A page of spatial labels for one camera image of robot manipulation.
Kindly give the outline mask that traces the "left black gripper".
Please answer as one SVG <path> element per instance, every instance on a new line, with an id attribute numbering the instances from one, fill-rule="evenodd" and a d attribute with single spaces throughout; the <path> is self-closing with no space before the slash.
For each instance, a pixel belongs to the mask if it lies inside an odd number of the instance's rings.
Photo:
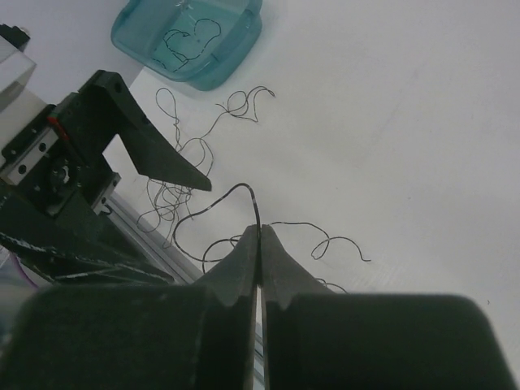
<path id="1" fill-rule="evenodd" d="M 1 243 L 12 252 L 122 249 L 107 201 L 121 181 L 103 153 L 118 136 L 137 172 L 210 191 L 210 179 L 150 122 L 117 72 L 98 70 L 2 149 Z"/>

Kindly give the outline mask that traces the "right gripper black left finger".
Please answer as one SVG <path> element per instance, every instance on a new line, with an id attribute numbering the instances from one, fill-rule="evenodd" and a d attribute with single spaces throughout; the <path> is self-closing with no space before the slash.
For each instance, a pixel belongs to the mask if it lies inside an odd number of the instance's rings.
<path id="1" fill-rule="evenodd" d="M 258 227 L 251 225 L 245 229 L 236 247 L 197 280 L 197 286 L 208 288 L 226 308 L 241 304 L 252 309 L 257 288 L 258 255 Z"/>

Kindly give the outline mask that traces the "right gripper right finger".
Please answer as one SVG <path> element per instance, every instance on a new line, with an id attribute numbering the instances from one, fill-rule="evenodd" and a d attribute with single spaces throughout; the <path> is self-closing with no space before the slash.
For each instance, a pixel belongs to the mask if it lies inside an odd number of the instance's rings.
<path id="1" fill-rule="evenodd" d="M 289 312 L 337 297 L 288 253 L 274 228 L 267 225 L 262 226 L 261 258 L 262 297 L 267 313 Z"/>

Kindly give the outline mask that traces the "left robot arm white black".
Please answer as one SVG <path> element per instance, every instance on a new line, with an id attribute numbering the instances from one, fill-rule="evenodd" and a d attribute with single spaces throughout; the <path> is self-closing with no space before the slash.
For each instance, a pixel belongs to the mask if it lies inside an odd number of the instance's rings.
<path id="1" fill-rule="evenodd" d="M 1 244 L 57 284 L 173 284 L 112 193 L 119 138 L 147 178 L 208 191 L 210 179 L 148 120 L 120 74 L 96 71 L 59 104 L 20 82 L 1 113 Z"/>

